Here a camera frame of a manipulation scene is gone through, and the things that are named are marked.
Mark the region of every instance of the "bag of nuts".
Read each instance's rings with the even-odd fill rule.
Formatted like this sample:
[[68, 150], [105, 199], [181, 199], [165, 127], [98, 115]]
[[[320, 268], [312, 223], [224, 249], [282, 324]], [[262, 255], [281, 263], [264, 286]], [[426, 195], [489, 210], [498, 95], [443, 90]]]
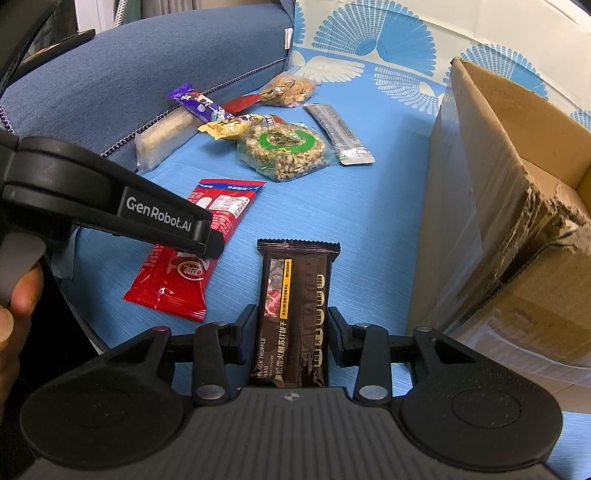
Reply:
[[259, 101], [266, 105], [294, 107], [310, 98], [315, 88], [312, 80], [282, 72], [261, 89]]
[[238, 157], [273, 181], [287, 181], [335, 163], [318, 132], [302, 124], [256, 125], [238, 140]]

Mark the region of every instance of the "red snack package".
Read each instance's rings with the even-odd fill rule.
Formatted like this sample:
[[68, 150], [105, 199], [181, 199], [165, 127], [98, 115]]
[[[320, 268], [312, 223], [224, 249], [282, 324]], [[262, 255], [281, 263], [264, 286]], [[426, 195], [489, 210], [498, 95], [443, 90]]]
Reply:
[[[264, 181], [203, 179], [188, 200], [213, 212], [212, 228], [228, 243]], [[155, 245], [124, 300], [202, 322], [205, 288], [217, 260]]]
[[224, 103], [222, 108], [226, 112], [230, 113], [240, 113], [246, 110], [248, 107], [254, 105], [255, 103], [261, 100], [261, 95], [259, 93], [253, 93], [251, 95], [245, 95], [242, 97], [235, 98], [234, 100], [230, 100], [228, 103]]

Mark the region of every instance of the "finger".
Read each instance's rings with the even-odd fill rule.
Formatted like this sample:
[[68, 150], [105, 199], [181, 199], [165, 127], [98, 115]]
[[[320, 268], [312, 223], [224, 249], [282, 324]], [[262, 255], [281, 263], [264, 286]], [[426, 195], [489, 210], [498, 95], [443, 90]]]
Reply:
[[9, 309], [15, 317], [29, 317], [43, 290], [43, 272], [39, 264], [25, 274], [12, 291]]
[[14, 318], [7, 310], [0, 307], [0, 352], [7, 343], [14, 330]]
[[14, 328], [10, 338], [5, 342], [0, 342], [0, 374], [2, 374], [2, 372], [13, 362], [18, 360], [18, 356], [27, 341], [27, 336], [30, 331], [30, 317], [17, 319], [17, 321], [14, 322]]

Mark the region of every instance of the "white fan pattern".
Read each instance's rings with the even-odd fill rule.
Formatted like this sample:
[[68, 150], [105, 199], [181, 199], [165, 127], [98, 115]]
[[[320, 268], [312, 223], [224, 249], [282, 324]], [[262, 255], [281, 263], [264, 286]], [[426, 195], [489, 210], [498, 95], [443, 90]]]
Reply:
[[378, 89], [391, 98], [420, 112], [437, 115], [443, 94], [437, 96], [431, 86], [413, 75], [376, 67], [374, 81]]
[[315, 82], [350, 82], [363, 73], [365, 65], [358, 61], [316, 55], [306, 61], [297, 50], [291, 55], [289, 72]]

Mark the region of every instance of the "metal screw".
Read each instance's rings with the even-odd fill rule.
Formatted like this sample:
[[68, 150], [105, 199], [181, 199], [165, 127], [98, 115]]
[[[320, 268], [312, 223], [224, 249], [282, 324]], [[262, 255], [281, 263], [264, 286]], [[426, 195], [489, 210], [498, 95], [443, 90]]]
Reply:
[[359, 395], [366, 400], [382, 400], [388, 395], [388, 390], [380, 385], [365, 385], [359, 389]]
[[202, 385], [195, 391], [202, 400], [219, 400], [226, 394], [226, 390], [219, 385]]

